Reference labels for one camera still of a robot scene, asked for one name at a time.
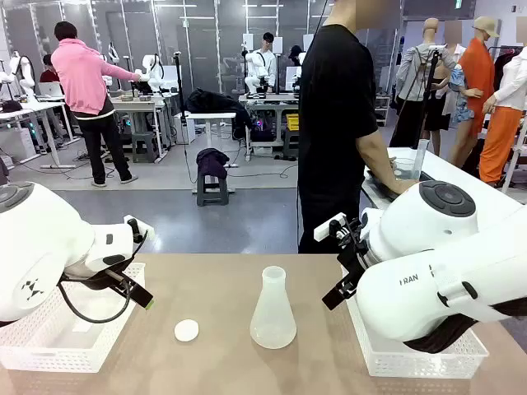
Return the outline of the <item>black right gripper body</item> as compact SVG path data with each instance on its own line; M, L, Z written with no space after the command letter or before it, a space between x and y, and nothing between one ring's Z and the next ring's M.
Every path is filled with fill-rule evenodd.
M365 260L368 251L369 249L365 240L351 240L343 247L342 252L338 255L338 261L347 271L347 274L337 285L337 289L341 295L355 294L357 284L368 268Z

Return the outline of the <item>person's right hand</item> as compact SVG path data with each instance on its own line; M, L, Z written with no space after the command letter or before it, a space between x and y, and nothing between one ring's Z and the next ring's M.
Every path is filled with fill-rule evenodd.
M413 185L418 184L417 180L413 179L396 179L390 186L389 189L397 194L398 196L406 192Z

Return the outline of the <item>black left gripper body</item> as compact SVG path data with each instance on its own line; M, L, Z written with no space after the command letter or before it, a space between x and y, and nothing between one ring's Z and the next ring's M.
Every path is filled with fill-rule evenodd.
M91 290L104 290L106 288L130 290L133 287L133 282L122 272L115 272L110 269L97 272L89 278L74 277L64 273L61 276L61 281L81 283Z

